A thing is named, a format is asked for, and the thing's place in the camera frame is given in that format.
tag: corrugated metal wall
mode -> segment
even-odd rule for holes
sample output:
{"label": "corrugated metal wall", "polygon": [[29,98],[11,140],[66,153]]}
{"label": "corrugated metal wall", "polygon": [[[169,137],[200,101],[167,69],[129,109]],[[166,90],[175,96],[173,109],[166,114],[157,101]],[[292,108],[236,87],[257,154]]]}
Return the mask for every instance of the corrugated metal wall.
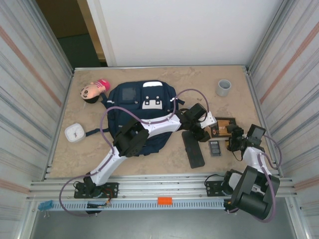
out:
{"label": "corrugated metal wall", "polygon": [[30,1],[0,1],[0,238],[41,180],[72,76]]}
{"label": "corrugated metal wall", "polygon": [[252,69],[267,126],[279,143],[284,175],[293,177],[319,238],[319,1],[296,0]]}

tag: gray cup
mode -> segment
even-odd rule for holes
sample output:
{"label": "gray cup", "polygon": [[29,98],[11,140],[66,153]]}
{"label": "gray cup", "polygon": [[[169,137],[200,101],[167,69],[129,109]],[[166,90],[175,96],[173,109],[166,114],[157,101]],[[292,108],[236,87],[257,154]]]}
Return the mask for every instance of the gray cup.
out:
{"label": "gray cup", "polygon": [[219,96],[227,96],[228,92],[230,91],[231,83],[227,80],[220,80],[216,87],[216,94]]}

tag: doll head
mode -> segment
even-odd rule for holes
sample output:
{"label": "doll head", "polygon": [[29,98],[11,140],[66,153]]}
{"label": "doll head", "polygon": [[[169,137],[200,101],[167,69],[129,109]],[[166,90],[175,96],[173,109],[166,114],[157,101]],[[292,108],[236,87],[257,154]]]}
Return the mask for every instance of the doll head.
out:
{"label": "doll head", "polygon": [[91,82],[81,90],[81,97],[85,102],[93,104],[98,101],[102,92],[110,89],[110,83],[106,79],[100,79],[96,82]]}

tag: navy backpack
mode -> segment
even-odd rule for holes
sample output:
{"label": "navy backpack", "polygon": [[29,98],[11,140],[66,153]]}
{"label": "navy backpack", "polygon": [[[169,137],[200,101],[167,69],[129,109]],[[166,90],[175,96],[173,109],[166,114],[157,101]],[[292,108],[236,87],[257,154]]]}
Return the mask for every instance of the navy backpack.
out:
{"label": "navy backpack", "polygon": [[[173,111],[173,99],[176,96],[175,89],[165,82],[158,80],[126,82],[114,88],[107,98],[104,93],[102,103],[106,108],[120,106],[126,108],[140,119],[153,119],[168,115]],[[103,131],[110,132],[115,137],[117,131],[125,125],[131,116],[121,110],[108,112],[108,129]],[[144,147],[138,155],[149,155],[158,153],[168,141],[171,132],[162,133],[147,139]]]}

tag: blue clip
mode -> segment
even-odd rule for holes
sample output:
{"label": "blue clip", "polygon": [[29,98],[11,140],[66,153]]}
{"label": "blue clip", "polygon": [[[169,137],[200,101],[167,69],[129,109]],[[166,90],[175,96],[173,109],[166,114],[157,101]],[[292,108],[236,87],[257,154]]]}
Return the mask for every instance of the blue clip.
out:
{"label": "blue clip", "polygon": [[40,205],[38,206],[38,209],[43,212],[43,211],[47,211],[49,209],[51,209],[53,207],[53,201],[46,201],[43,203],[40,203]]}

